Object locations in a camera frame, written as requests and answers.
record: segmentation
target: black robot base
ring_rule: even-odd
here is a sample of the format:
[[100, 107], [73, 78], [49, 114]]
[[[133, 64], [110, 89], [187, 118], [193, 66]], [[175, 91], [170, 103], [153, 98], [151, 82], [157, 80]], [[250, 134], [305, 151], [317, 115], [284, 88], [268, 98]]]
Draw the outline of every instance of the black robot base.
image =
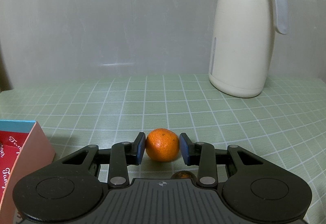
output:
[[[133, 179], [145, 134], [111, 149], [88, 145], [30, 175], [15, 186], [21, 224], [303, 224], [312, 200], [300, 177], [237, 145], [215, 149], [180, 135], [185, 164], [197, 165], [197, 178]], [[107, 183], [98, 180], [110, 164]], [[218, 183], [217, 164], [228, 179]]]

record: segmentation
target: table surface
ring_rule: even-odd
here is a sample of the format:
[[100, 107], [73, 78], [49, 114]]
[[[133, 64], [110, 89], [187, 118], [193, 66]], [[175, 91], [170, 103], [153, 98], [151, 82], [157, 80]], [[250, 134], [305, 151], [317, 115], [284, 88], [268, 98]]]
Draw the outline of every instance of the table surface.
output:
[[[133, 141], [140, 131], [168, 128], [194, 142], [226, 149], [237, 144], [299, 175], [311, 187], [310, 223], [326, 223], [326, 84], [317, 79], [268, 78], [255, 98], [221, 93], [207, 75], [154, 75], [42, 85], [0, 93], [0, 118], [37, 120], [56, 159], [88, 144], [100, 149]], [[144, 154], [130, 179], [170, 178], [184, 165]], [[106, 181], [108, 165], [99, 179]], [[227, 179], [218, 166], [219, 181]]]

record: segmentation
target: white cursive text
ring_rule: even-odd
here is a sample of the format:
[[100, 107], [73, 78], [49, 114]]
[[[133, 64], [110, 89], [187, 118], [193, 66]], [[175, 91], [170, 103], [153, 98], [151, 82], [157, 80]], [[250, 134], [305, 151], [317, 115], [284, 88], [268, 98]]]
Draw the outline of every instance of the white cursive text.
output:
[[3, 145], [0, 143], [0, 157], [4, 157]]
[[9, 141], [12, 142], [16, 147], [18, 147], [19, 151], [22, 149], [22, 147], [17, 145], [17, 143], [16, 143], [17, 141], [12, 136], [9, 137]]
[[10, 175], [10, 169], [6, 168], [2, 171], [3, 173], [3, 180], [4, 180], [4, 186], [2, 186], [3, 189], [5, 189], [8, 181], [8, 175]]

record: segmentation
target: small orange fruit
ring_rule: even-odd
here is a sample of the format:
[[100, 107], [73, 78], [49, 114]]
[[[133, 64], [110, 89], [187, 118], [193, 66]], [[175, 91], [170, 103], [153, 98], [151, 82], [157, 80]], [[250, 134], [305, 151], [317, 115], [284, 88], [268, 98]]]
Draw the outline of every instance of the small orange fruit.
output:
[[170, 162], [179, 153], [178, 136], [167, 129], [155, 129], [146, 138], [146, 153], [154, 161]]

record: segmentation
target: ribbed plastic surface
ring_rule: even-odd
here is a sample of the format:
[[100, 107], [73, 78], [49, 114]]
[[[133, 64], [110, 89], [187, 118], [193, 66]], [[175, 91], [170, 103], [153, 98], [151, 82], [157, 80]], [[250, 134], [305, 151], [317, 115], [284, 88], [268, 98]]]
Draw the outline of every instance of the ribbed plastic surface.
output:
[[67, 223], [253, 224], [227, 209], [215, 191], [199, 189], [189, 179], [135, 179], [128, 188], [110, 191], [90, 214]]

